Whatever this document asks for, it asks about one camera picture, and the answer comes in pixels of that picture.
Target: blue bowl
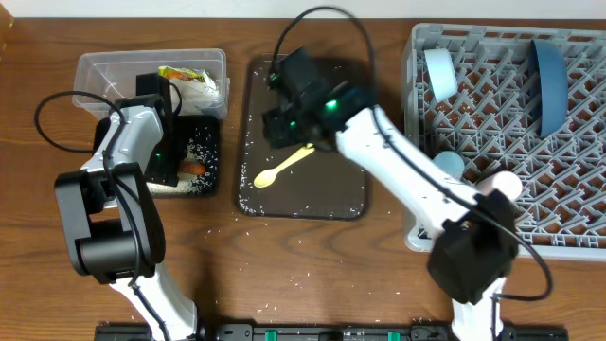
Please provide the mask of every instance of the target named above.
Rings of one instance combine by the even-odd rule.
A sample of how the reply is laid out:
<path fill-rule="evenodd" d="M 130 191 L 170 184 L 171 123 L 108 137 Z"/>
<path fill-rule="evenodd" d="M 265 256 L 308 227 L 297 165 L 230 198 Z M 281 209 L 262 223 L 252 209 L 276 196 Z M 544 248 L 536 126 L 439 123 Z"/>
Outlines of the blue bowl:
<path fill-rule="evenodd" d="M 532 117 L 543 118 L 537 133 L 546 137 L 559 130 L 568 113 L 566 61 L 558 47 L 546 40 L 533 39 L 530 44 L 530 72 L 538 71 L 541 78 L 541 106 Z"/>

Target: wooden table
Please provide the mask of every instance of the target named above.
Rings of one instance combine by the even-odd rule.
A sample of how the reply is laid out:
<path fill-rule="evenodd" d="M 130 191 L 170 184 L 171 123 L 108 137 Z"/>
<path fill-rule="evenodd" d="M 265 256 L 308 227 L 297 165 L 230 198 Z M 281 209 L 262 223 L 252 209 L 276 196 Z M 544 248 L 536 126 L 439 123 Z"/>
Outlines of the wooden table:
<path fill-rule="evenodd" d="M 401 53 L 414 24 L 367 20 L 377 52 L 382 106 L 398 120 Z M 605 21 L 439 20 L 498 26 L 606 29 Z M 99 322 L 140 322 L 124 297 L 72 269 L 53 192 L 61 172 L 87 159 L 47 145 L 32 115 L 45 96 L 72 89 L 81 54 L 217 47 L 231 78 L 223 123 L 222 183 L 204 199 L 155 201 L 167 236 L 166 263 L 210 323 L 393 325 L 450 321 L 450 300 L 428 275 L 427 254 L 402 242 L 411 216 L 380 184 L 361 221 L 251 219 L 231 199 L 247 64 L 271 51 L 286 20 L 17 19 L 0 62 L 0 339 L 91 340 Z M 283 50 L 365 57 L 348 22 L 309 20 Z M 63 144 L 90 147 L 95 119 L 71 99 L 48 105 L 42 123 Z M 518 324 L 563 325 L 573 340 L 606 338 L 606 264 L 550 261 L 556 289 L 540 303 L 505 302 Z M 532 260 L 517 260 L 509 293 L 544 288 Z"/>

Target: wire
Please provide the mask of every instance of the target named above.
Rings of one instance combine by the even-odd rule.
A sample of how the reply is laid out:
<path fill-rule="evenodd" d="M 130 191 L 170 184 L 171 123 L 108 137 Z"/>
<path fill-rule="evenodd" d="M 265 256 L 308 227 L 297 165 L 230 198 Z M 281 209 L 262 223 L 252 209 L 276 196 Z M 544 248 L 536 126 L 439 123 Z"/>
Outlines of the wire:
<path fill-rule="evenodd" d="M 179 114 L 181 114 L 181 104 L 183 104 L 183 97 L 181 96 L 181 91 L 179 91 L 179 88 L 177 87 L 177 84 L 175 83 L 171 83 L 169 81 L 170 86 L 172 86 L 172 88 L 174 89 L 174 91 L 177 92 L 177 95 L 179 95 L 179 105 L 177 105 L 177 107 L 174 109 L 174 112 L 172 112 L 172 114 L 175 117 L 178 117 Z"/>
<path fill-rule="evenodd" d="M 139 276 L 141 274 L 141 258 L 142 258 L 141 236 L 139 235 L 139 231 L 136 228 L 133 212 L 131 211 L 131 208 L 128 206 L 126 198 L 124 197 L 124 194 L 122 194 L 122 191 L 118 187 L 117 183 L 119 183 L 120 186 L 123 187 L 129 193 L 129 195 L 131 195 L 133 197 L 133 199 L 135 199 L 135 201 L 138 204 L 139 204 L 139 199 L 137 198 L 136 194 L 134 194 L 134 191 L 132 191 L 130 188 L 128 188 L 128 186 L 126 186 L 126 184 L 124 184 L 124 182 L 122 182 L 119 178 L 115 177 L 115 175 L 112 172 L 112 169 L 110 169 L 110 166 L 109 166 L 109 160 L 112 158 L 112 150 L 114 149 L 114 145 L 116 144 L 116 142 L 120 136 L 120 133 L 122 132 L 122 130 L 124 129 L 124 125 L 126 124 L 126 117 L 124 116 L 124 113 L 122 113 L 122 111 L 111 101 L 109 101 L 108 99 L 105 99 L 101 96 L 87 93 L 84 91 L 63 91 L 63 92 L 48 96 L 47 98 L 43 99 L 40 102 L 40 104 L 38 104 L 38 107 L 36 108 L 36 112 L 34 113 L 34 124 L 36 125 L 36 129 L 38 130 L 38 133 L 40 134 L 40 136 L 42 138 L 44 138 L 46 140 L 46 142 L 50 143 L 50 145 L 52 145 L 53 147 L 56 147 L 62 151 L 71 152 L 71 153 L 91 153 L 92 151 L 75 150 L 75 149 L 64 147 L 64 146 L 56 143 L 55 141 L 50 139 L 48 136 L 46 136 L 46 134 L 43 132 L 42 128 L 40 127 L 40 122 L 39 122 L 40 113 L 42 112 L 42 108 L 48 102 L 50 102 L 51 100 L 56 99 L 56 98 L 60 98 L 60 97 L 64 97 L 64 96 L 74 96 L 74 95 L 85 96 L 85 97 L 89 97 L 92 99 L 97 99 L 97 100 L 109 105 L 110 108 L 119 115 L 120 124 L 118 124 L 118 126 L 116 128 L 116 132 L 110 138 L 109 142 L 107 143 L 107 146 L 105 147 L 103 152 L 101 152 L 101 155 L 103 158 L 103 162 L 102 162 L 103 170 L 105 171 L 105 174 L 107 176 L 107 182 L 110 185 L 110 188 L 114 191 L 116 199 L 122 205 L 122 209 L 124 209 L 124 213 L 126 214 L 126 218 L 129 222 L 129 225 L 131 226 L 131 230 L 133 232 L 134 253 L 135 253 L 134 273 L 133 273 L 133 277 L 129 281 L 128 286 L 133 288 L 134 294 L 137 297 L 139 297 L 139 300 L 141 300 L 141 303 L 143 304 L 145 309 L 156 320 L 156 322 L 158 322 L 160 329 L 162 330 L 162 334 L 164 334 L 165 339 L 170 341 L 170 339 L 168 338 L 169 333 L 167 331 L 166 324 L 162 320 L 159 319 L 159 316 L 156 313 L 156 311 L 153 309 L 153 307 L 150 305 L 150 303 L 145 299 L 145 297 L 141 294 L 141 292 L 138 291 L 138 286 L 135 285 L 137 279 L 139 278 Z"/>
<path fill-rule="evenodd" d="M 64 92 L 50 95 L 49 97 L 43 99 L 40 102 L 40 104 L 38 104 L 38 107 L 36 107 L 36 111 L 34 113 L 34 125 L 36 126 L 36 130 L 38 131 L 38 134 L 40 134 L 40 136 L 44 140 L 46 140 L 46 142 L 50 143 L 50 145 L 55 148 L 58 148 L 64 152 L 70 152 L 70 153 L 92 153 L 92 152 L 94 152 L 93 150 L 73 149 L 73 148 L 68 148 L 68 147 L 60 145 L 59 143 L 53 141 L 50 137 L 48 137 L 48 135 L 46 135 L 46 133 L 42 130 L 42 126 L 40 125 L 40 113 L 42 112 L 42 108 L 53 99 L 63 97 L 63 96 L 70 96 L 70 95 L 86 96 L 86 97 L 90 97 L 90 98 L 97 99 L 100 101 L 107 100 L 101 96 L 98 96 L 95 94 L 89 94 L 89 93 L 82 92 L 82 91 L 64 91 Z"/>
<path fill-rule="evenodd" d="M 304 12 L 302 12 L 301 14 L 297 15 L 292 22 L 286 26 L 286 28 L 284 28 L 284 31 L 282 31 L 282 34 L 280 35 L 279 39 L 277 40 L 277 44 L 276 47 L 274 48 L 274 55 L 272 57 L 272 63 L 270 65 L 270 69 L 269 69 L 269 74 L 270 76 L 276 72 L 276 59 L 277 59 L 277 54 L 279 53 L 280 47 L 282 46 L 282 42 L 284 41 L 284 38 L 286 37 L 286 34 L 293 29 L 293 27 L 296 25 L 296 23 L 298 23 L 299 21 L 301 21 L 301 19 L 303 19 L 303 17 L 307 16 L 310 13 L 313 13 L 315 11 L 318 10 L 323 10 L 323 9 L 327 9 L 327 10 L 334 10 L 337 11 L 343 15 L 345 15 L 349 20 L 351 20 L 351 22 L 353 23 L 353 25 L 355 25 L 364 35 L 364 40 L 366 43 L 366 50 L 368 52 L 368 60 L 370 61 L 370 91 L 371 91 L 371 96 L 372 96 L 372 100 L 375 101 L 376 100 L 376 92 L 377 92 L 377 86 L 376 86 L 376 75 L 375 75 L 375 52 L 374 49 L 372 48 L 372 43 L 370 42 L 370 36 L 368 35 L 368 32 L 366 32 L 366 29 L 364 28 L 364 25 L 362 25 L 362 22 L 360 21 L 360 19 L 356 18 L 353 14 L 349 13 L 348 11 L 344 10 L 344 9 L 340 9 L 337 8 L 335 6 L 317 6 L 314 8 L 310 8 Z"/>
<path fill-rule="evenodd" d="M 170 341 L 169 332 L 167 331 L 167 324 L 160 318 L 160 315 L 152 308 L 150 302 L 145 298 L 143 293 L 141 293 L 141 289 L 139 286 L 133 286 L 133 293 L 135 296 L 139 298 L 141 304 L 145 307 L 145 309 L 150 313 L 151 317 L 158 323 L 160 326 L 160 330 L 162 331 L 162 335 L 164 335 L 164 339 L 166 341 Z"/>
<path fill-rule="evenodd" d="M 139 203 L 139 197 L 137 197 L 137 195 L 134 193 L 134 191 L 130 187 L 128 187 L 128 185 L 126 185 L 122 180 L 120 180 L 120 178 L 116 178 L 115 180 L 116 180 L 116 183 L 120 187 L 122 187 L 122 189 L 124 189 L 124 191 L 126 191 L 131 196 L 131 198 L 133 198 L 136 201 L 136 203 L 138 205 L 141 205 L 141 203 Z"/>
<path fill-rule="evenodd" d="M 367 51 L 368 59 L 370 62 L 371 103 L 376 103 L 377 102 L 376 65 L 375 65 L 374 51 L 372 48 L 372 43 L 370 42 L 370 38 L 368 36 L 368 32 L 365 30 L 365 28 L 362 25 L 362 23 L 360 22 L 360 20 L 358 18 L 356 18 L 355 16 L 353 16 L 353 14 L 347 12 L 344 9 L 339 9 L 339 8 L 336 8 L 333 6 L 319 6 L 319 7 L 308 9 L 308 10 L 304 11 L 303 13 L 299 14 L 296 18 L 294 18 L 292 20 L 292 22 L 289 25 L 286 26 L 286 28 L 284 29 L 284 31 L 282 32 L 282 34 L 280 35 L 280 37 L 277 41 L 276 48 L 274 49 L 274 55 L 272 58 L 272 64 L 270 66 L 270 72 L 269 72 L 270 77 L 268 77 L 268 81 L 270 81 L 273 74 L 276 72 L 277 54 L 279 52 L 280 46 L 282 45 L 282 42 L 284 41 L 286 34 L 294 27 L 294 25 L 296 25 L 296 23 L 298 23 L 301 19 L 303 19 L 303 17 L 305 17 L 306 15 L 308 15 L 312 12 L 315 12 L 315 11 L 321 10 L 321 9 L 335 10 L 337 12 L 343 13 L 351 20 L 351 22 L 361 31 L 362 35 L 364 36 L 366 47 L 368 49 L 368 51 Z M 438 181 L 434 180 L 431 176 L 429 176 L 427 173 L 425 173 L 419 166 L 417 166 L 414 162 L 412 162 L 406 155 L 404 155 L 404 153 L 400 149 L 398 149 L 398 147 L 395 146 L 394 142 L 392 141 L 392 136 L 387 134 L 383 130 L 383 127 L 381 126 L 381 124 L 379 123 L 379 120 L 377 118 L 376 105 L 372 105 L 372 107 L 370 109 L 372 111 L 372 118 L 373 118 L 375 126 L 377 127 L 377 131 L 379 132 L 379 134 L 381 135 L 381 137 L 383 138 L 385 143 L 394 151 L 394 153 L 396 153 L 396 155 L 402 161 L 404 161 L 410 168 L 412 168 L 416 173 L 418 173 L 425 181 L 430 183 L 434 188 L 436 188 L 437 190 L 442 192 L 442 194 L 444 194 L 445 197 L 447 197 L 448 199 L 454 201 L 455 203 L 465 207 L 466 209 L 468 209 L 470 211 L 471 214 L 475 215 L 477 218 L 484 220 L 484 221 L 492 224 L 494 227 L 505 232 L 508 236 L 510 236 L 512 239 L 514 239 L 517 243 L 519 243 L 526 251 L 528 251 L 528 253 L 532 256 L 532 258 L 539 264 L 539 266 L 543 270 L 544 276 L 545 276 L 545 281 L 546 281 L 546 288 L 541 294 L 535 295 L 535 296 L 518 296 L 518 295 L 497 294 L 494 296 L 494 299 L 502 298 L 502 299 L 511 299 L 511 300 L 520 300 L 520 301 L 531 302 L 531 301 L 538 301 L 538 300 L 547 298 L 553 291 L 553 277 L 551 276 L 551 271 L 549 270 L 549 267 L 547 266 L 547 264 L 545 263 L 543 258 L 534 250 L 534 248 L 532 248 L 532 246 L 530 246 L 527 242 L 525 242 L 522 238 L 520 238 L 520 236 L 518 236 L 516 233 L 509 231 L 507 228 L 505 228 L 498 222 L 494 221 L 492 219 L 492 217 L 490 217 L 489 215 L 487 215 L 481 211 L 478 211 L 474 205 L 472 205 L 472 204 L 466 202 L 465 200 L 454 195 L 448 188 L 443 187 Z"/>

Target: green led light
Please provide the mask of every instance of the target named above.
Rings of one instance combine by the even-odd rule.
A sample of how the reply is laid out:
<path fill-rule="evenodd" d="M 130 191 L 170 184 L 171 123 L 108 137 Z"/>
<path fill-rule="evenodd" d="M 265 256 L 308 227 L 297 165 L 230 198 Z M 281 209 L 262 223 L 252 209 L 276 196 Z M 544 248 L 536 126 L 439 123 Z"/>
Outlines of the green led light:
<path fill-rule="evenodd" d="M 336 101 L 336 99 L 329 100 L 329 101 L 326 103 L 326 108 L 327 108 L 327 109 L 329 109 L 329 110 L 334 110 L 334 109 L 336 109 L 336 108 L 337 108 L 337 101 Z"/>

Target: clear plastic bin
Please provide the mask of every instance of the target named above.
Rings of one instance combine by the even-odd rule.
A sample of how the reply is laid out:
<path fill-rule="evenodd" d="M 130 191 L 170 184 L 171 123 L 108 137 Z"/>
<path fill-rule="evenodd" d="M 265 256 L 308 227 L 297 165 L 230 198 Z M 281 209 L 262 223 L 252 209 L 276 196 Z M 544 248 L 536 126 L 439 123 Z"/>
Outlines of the clear plastic bin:
<path fill-rule="evenodd" d="M 219 48 L 86 53 L 78 61 L 74 90 L 115 101 L 134 96 L 135 76 L 157 72 L 159 66 L 203 69 L 216 82 L 219 95 L 214 100 L 189 102 L 199 112 L 182 115 L 212 115 L 221 119 L 227 116 L 229 99 L 226 65 L 225 53 Z M 82 96 L 74 96 L 72 101 L 97 119 L 108 116 L 106 104 Z"/>

